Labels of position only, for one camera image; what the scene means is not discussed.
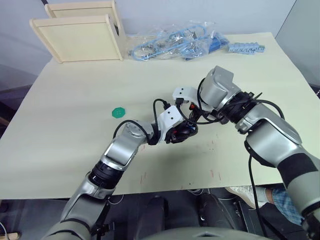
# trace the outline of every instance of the plastic bag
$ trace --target plastic bag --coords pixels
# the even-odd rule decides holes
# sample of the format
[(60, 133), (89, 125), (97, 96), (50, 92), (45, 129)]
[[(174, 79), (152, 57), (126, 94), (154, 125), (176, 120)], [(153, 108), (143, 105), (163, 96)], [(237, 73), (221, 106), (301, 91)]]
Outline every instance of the plastic bag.
[(138, 61), (175, 57), (190, 60), (212, 52), (213, 42), (214, 50), (218, 49), (217, 46), (220, 48), (222, 42), (228, 44), (226, 38), (221, 34), (217, 35), (214, 23), (190, 21), (183, 27), (171, 25), (158, 28), (157, 31), (132, 36), (129, 41), (128, 55)]

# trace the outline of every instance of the white wall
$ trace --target white wall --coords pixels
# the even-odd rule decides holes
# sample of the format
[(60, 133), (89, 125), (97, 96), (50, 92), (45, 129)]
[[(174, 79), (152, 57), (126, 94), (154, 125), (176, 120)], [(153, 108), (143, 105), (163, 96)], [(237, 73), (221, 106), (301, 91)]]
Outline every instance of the white wall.
[(276, 41), (305, 79), (320, 86), (320, 0), (297, 0)]
[[(48, 0), (49, 3), (84, 1), (90, 0)], [(225, 34), (272, 32), (276, 36), (294, 2), (117, 0), (117, 5), (127, 34), (143, 32), (154, 25), (196, 20), (216, 22), (217, 29)], [(0, 91), (30, 84), (30, 76), (37, 76), (51, 59), (29, 26), (30, 18), (46, 17), (41, 0), (0, 0), (0, 75), (6, 74), (0, 78)], [(21, 71), (31, 75), (15, 82), (17, 72), (23, 76)]]

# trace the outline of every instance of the beige table surface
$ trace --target beige table surface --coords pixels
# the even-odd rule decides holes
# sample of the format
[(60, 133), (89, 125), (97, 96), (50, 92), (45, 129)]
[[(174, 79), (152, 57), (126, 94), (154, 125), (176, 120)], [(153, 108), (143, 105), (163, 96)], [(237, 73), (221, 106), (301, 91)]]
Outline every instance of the beige table surface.
[[(265, 52), (220, 50), (190, 61), (51, 60), (0, 140), (0, 199), (70, 197), (121, 121), (153, 121), (155, 98), (173, 103), (176, 87), (197, 87), (216, 65), (233, 72), (243, 91), (277, 103), (304, 147), (320, 157), (320, 101), (271, 33), (227, 37), (258, 42)], [(116, 107), (125, 108), (123, 118), (112, 117)], [(249, 185), (244, 140), (228, 123), (200, 125), (183, 143), (143, 145), (115, 194)], [(256, 184), (281, 181), (274, 168), (252, 165)]]

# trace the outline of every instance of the blue jeans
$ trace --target blue jeans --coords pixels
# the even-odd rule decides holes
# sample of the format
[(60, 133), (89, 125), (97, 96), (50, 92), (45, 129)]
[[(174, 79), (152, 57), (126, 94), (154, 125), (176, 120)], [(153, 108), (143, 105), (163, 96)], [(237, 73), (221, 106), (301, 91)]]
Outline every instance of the blue jeans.
[(272, 199), (276, 208), (286, 217), (286, 219), (301, 226), (304, 218), (297, 211), (284, 187), (273, 189)]

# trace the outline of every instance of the floor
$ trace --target floor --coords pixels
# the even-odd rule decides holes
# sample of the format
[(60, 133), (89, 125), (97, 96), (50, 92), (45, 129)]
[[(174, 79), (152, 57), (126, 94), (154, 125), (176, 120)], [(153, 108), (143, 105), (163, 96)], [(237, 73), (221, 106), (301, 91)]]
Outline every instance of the floor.
[[(239, 200), (224, 188), (211, 188), (210, 192), (220, 198), (234, 225), (244, 230), (241, 218), (236, 213), (233, 202)], [(198, 227), (200, 225), (196, 207), (197, 196), (186, 190), (153, 192), (125, 195), (122, 202), (112, 205), (106, 223), (115, 223), (115, 230), (109, 232), (103, 240), (132, 240), (137, 222), (144, 208), (151, 198), (162, 196), (168, 201), (169, 213), (165, 221), (165, 228)], [(114, 196), (112, 201), (117, 202), (120, 196)], [(43, 237), (46, 231), (55, 224), (66, 204), (65, 199), (27, 199), (3, 200), (0, 207), (0, 221), (9, 232), (21, 232), (21, 240), (36, 240)], [(256, 212), (249, 210), (255, 233), (262, 234), (258, 224)], [(267, 203), (261, 208), (263, 215), (288, 240), (306, 240), (305, 232), (298, 225), (289, 222), (274, 205)], [(278, 240), (274, 233), (267, 229), (268, 237)]]

